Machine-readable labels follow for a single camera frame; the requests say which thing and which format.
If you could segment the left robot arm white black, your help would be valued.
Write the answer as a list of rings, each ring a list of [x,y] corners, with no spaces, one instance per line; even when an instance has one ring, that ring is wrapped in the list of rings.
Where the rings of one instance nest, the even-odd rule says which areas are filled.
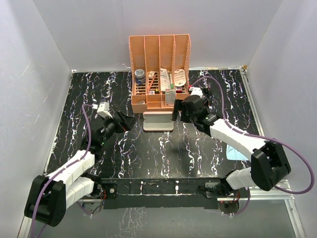
[[[95,165],[105,142],[115,133],[131,131],[137,119],[122,112],[116,112],[114,116],[100,113],[100,116],[103,125],[95,131],[87,127],[88,135],[71,159],[56,171],[34,178],[24,209],[26,217],[55,227],[66,210],[79,199],[86,195],[92,198],[101,195],[102,185],[84,174]]]

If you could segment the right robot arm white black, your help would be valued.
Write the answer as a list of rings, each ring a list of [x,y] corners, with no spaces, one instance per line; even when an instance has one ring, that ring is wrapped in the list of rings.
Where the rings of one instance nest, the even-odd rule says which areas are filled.
[[[198,131],[233,147],[251,163],[249,168],[222,177],[212,188],[214,192],[231,197],[244,187],[257,186],[269,191],[290,174],[291,167],[280,143],[248,136],[219,114],[211,113],[198,95],[176,100],[172,120],[178,115],[183,123],[192,123]]]

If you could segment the pink glasses case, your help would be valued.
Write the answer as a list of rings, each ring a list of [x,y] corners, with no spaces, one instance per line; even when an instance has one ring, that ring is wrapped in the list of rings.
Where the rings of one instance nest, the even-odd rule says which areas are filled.
[[[144,112],[143,130],[147,132],[159,132],[174,130],[172,112]]]

